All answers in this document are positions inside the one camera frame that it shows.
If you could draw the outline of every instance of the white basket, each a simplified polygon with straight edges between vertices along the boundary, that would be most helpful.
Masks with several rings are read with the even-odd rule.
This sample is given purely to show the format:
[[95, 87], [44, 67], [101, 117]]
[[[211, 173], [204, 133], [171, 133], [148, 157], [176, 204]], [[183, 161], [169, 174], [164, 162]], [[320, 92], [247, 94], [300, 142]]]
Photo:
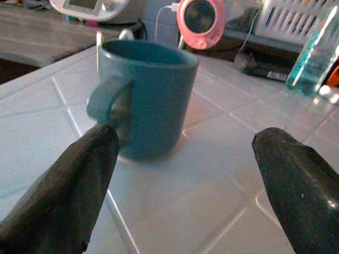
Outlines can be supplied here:
[[327, 2], [333, 0], [265, 0], [254, 34], [303, 45]]

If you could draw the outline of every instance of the mug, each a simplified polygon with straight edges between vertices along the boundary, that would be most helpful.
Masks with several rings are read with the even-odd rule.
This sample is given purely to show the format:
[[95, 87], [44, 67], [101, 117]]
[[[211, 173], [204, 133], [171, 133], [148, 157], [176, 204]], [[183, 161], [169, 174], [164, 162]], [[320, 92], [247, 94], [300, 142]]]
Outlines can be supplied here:
[[99, 85], [87, 113], [111, 125], [119, 155], [149, 160], [180, 138], [199, 61], [183, 50], [144, 41], [112, 40], [97, 47]]

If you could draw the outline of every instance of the plastic bottle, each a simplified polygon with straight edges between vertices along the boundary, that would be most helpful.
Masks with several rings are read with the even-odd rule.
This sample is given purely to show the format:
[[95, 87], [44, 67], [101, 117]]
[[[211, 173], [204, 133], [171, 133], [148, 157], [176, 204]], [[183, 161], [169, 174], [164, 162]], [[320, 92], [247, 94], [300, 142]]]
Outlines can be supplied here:
[[290, 90], [316, 93], [339, 56], [339, 1], [327, 1], [319, 21], [286, 80]]

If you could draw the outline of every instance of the charging cable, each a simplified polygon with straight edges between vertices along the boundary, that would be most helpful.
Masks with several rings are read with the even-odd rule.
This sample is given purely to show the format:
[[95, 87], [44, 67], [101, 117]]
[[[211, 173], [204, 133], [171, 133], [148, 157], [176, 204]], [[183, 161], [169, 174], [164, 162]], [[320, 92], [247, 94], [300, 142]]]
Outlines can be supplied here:
[[179, 7], [179, 3], [172, 3], [171, 5], [166, 5], [164, 7], [161, 7], [160, 10], [158, 11], [158, 14], [157, 14], [157, 18], [155, 20], [155, 35], [154, 35], [154, 41], [157, 42], [157, 36], [158, 36], [158, 21], [159, 21], [159, 16], [160, 16], [160, 13], [168, 8], [168, 9], [171, 9], [172, 12], [176, 12], [178, 10], [178, 7]]

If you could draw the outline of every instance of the pink fan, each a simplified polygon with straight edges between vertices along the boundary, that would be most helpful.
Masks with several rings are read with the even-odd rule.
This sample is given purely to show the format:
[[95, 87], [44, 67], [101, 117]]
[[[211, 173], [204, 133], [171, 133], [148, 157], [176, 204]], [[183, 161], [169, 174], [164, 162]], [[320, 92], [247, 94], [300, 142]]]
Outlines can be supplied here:
[[214, 46], [225, 29], [223, 0], [181, 0], [176, 18], [184, 41], [199, 50]]

